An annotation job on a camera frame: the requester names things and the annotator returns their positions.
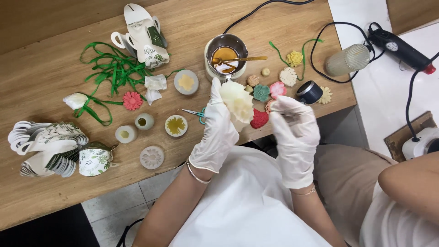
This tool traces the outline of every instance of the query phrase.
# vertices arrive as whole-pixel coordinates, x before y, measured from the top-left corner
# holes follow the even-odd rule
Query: wooden board
[[[62,102],[63,97],[74,92],[91,93],[96,85],[83,80],[93,73],[92,65],[79,62],[83,48],[93,41],[110,43],[113,31],[126,32],[123,16],[94,23],[0,56],[1,95],[0,116],[0,229],[11,227],[35,217],[60,210],[119,189],[137,181],[169,171],[181,164],[190,155],[195,144],[203,136],[204,126],[198,117],[181,111],[182,108],[201,110],[209,101],[211,83],[205,77],[203,50],[206,43],[221,34],[226,27],[249,13],[263,0],[236,0],[231,4],[220,0],[205,1],[168,0],[148,7],[152,15],[160,19],[162,30],[169,42],[167,51],[172,54],[170,63],[158,68],[154,74],[169,74],[182,67],[195,72],[200,80],[199,90],[192,96],[184,96],[173,86],[174,76],[168,81],[168,89],[161,92],[163,98],[154,101],[152,106],[144,103],[135,112],[123,106],[110,105],[114,122],[109,127],[101,126],[90,115],[84,114],[75,119],[72,110]],[[305,41],[315,38],[321,28],[332,21],[326,1],[315,1],[302,6],[272,3],[236,25],[230,33],[239,36],[247,45],[250,56],[266,55],[265,61],[248,63],[240,82],[247,76],[259,74],[268,67],[271,74],[261,78],[261,83],[270,85],[278,80],[284,63],[277,52],[268,44],[272,41],[286,56],[292,50],[300,51]],[[335,28],[328,27],[322,35],[324,43],[316,47],[314,60],[316,67],[322,69],[326,57],[341,50]],[[306,47],[310,53],[312,45]],[[288,88],[287,96],[293,96],[298,87],[307,80],[314,80],[321,86],[328,86],[334,93],[332,102],[326,105],[313,105],[317,117],[330,114],[356,103],[351,84],[336,84],[319,76],[309,67],[305,80]],[[96,94],[107,99],[109,83],[102,84]],[[146,89],[137,87],[142,94]],[[120,101],[122,95],[130,90],[121,88],[120,95],[113,100]],[[264,103],[255,102],[255,108],[264,109]],[[105,110],[90,105],[102,117]],[[119,145],[114,151],[114,161],[119,167],[110,168],[96,177],[85,177],[77,171],[69,178],[52,175],[47,178],[25,178],[19,175],[20,164],[30,155],[19,156],[6,141],[14,123],[20,120],[36,122],[73,121],[83,130],[91,141],[107,145],[116,143],[115,130],[121,125],[133,124],[140,113],[149,113],[155,118],[155,125],[148,131],[140,131],[136,141]],[[180,114],[189,123],[188,131],[180,138],[170,137],[164,130],[167,117]],[[245,143],[271,134],[269,124],[254,130],[250,126],[241,133],[239,143]],[[159,145],[165,150],[165,161],[156,170],[147,170],[139,162],[141,150],[150,145]]]
[[[164,0],[2,1],[0,54],[123,14],[126,4],[143,7]]]
[[[427,127],[437,127],[436,122],[433,120],[433,114],[430,111],[427,111],[426,113],[420,115],[417,119],[411,121],[411,124],[416,134]],[[411,138],[412,134],[408,125],[406,125],[384,139],[384,142],[386,143],[387,148],[392,155],[392,159],[398,162],[406,161],[406,158],[403,154],[403,145]]]
[[[396,35],[439,19],[438,0],[387,0],[387,9]]]

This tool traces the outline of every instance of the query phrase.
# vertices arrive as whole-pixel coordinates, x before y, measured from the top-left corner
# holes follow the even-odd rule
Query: green succulent wax flower
[[[268,86],[263,86],[261,84],[256,85],[253,89],[253,97],[259,101],[266,101],[270,95],[270,88]]]

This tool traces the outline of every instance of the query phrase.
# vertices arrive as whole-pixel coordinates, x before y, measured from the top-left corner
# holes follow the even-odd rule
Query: hand
[[[290,189],[309,186],[313,182],[314,154],[320,140],[313,109],[293,98],[278,96],[271,105],[270,123],[277,141],[276,160],[282,183]]]
[[[224,160],[239,139],[230,112],[220,96],[221,83],[213,78],[210,101],[204,112],[204,137],[195,145],[189,162],[196,168],[219,173]]]

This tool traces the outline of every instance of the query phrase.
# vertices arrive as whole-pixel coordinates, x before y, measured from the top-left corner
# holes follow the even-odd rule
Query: wooden table
[[[182,108],[201,110],[209,100],[211,83],[205,77],[203,50],[206,43],[221,34],[229,24],[249,13],[264,0],[220,1],[220,0],[168,0],[148,7],[151,15],[159,17],[163,33],[169,42],[168,52],[172,54],[170,63],[158,68],[154,74],[169,74],[171,71],[186,68],[195,72],[200,80],[197,93],[184,96],[173,86],[171,76],[168,89],[162,91],[163,98],[154,101],[152,106],[145,102],[135,112],[127,111],[123,106],[110,105],[114,122],[109,127],[101,126],[90,115],[84,114],[75,119],[72,110],[62,99],[74,92],[91,93],[96,85],[84,82],[84,78],[93,73],[92,65],[79,62],[83,48],[93,41],[111,43],[110,34],[114,31],[126,33],[123,16],[94,23],[67,33],[51,37],[29,46],[0,56],[1,98],[0,98],[0,230],[36,217],[69,207],[76,203],[94,198],[137,181],[174,169],[191,153],[193,146],[203,136],[204,126],[198,117],[181,111]],[[263,67],[271,71],[268,77],[261,78],[261,84],[276,82],[279,72],[285,67],[270,47],[272,41],[285,56],[292,50],[300,51],[305,41],[315,38],[320,29],[332,21],[326,1],[315,1],[302,6],[273,3],[261,8],[253,16],[242,21],[229,33],[240,37],[249,50],[250,56],[267,55],[268,60],[249,62],[244,76],[259,74]],[[324,59],[340,50],[340,44],[334,27],[329,27],[322,35],[324,43],[319,43],[314,60],[322,69]],[[307,69],[305,80],[288,88],[287,96],[294,96],[298,87],[307,80],[314,80],[321,86],[332,90],[332,102],[327,105],[313,105],[317,117],[330,114],[355,105],[355,97],[350,84],[336,84],[317,75],[309,66],[309,53],[312,44],[306,46]],[[302,72],[302,66],[296,69]],[[96,96],[106,99],[109,84],[100,86]],[[142,94],[146,89],[138,85]],[[130,90],[130,86],[121,88],[119,96]],[[254,101],[254,107],[264,109],[264,103]],[[90,105],[105,119],[106,112],[98,105]],[[148,131],[140,131],[136,141],[119,145],[115,150],[115,162],[119,167],[111,168],[96,177],[85,177],[77,171],[69,178],[52,175],[47,178],[25,178],[19,175],[20,163],[30,155],[19,156],[7,142],[7,135],[14,123],[20,120],[35,122],[73,121],[91,141],[101,141],[107,145],[116,143],[115,130],[121,125],[133,124],[140,113],[149,113],[155,118],[155,125]],[[188,120],[189,128],[180,138],[169,136],[164,129],[167,117],[180,114]],[[246,127],[241,132],[239,144],[271,134],[271,126],[260,129]],[[142,149],[150,145],[159,145],[165,150],[165,162],[155,170],[143,168],[139,162]]]

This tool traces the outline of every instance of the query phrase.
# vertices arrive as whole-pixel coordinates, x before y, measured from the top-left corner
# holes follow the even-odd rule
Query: beige pants
[[[337,144],[317,147],[314,179],[335,227],[352,247],[359,247],[361,224],[378,175],[396,163],[368,149]]]

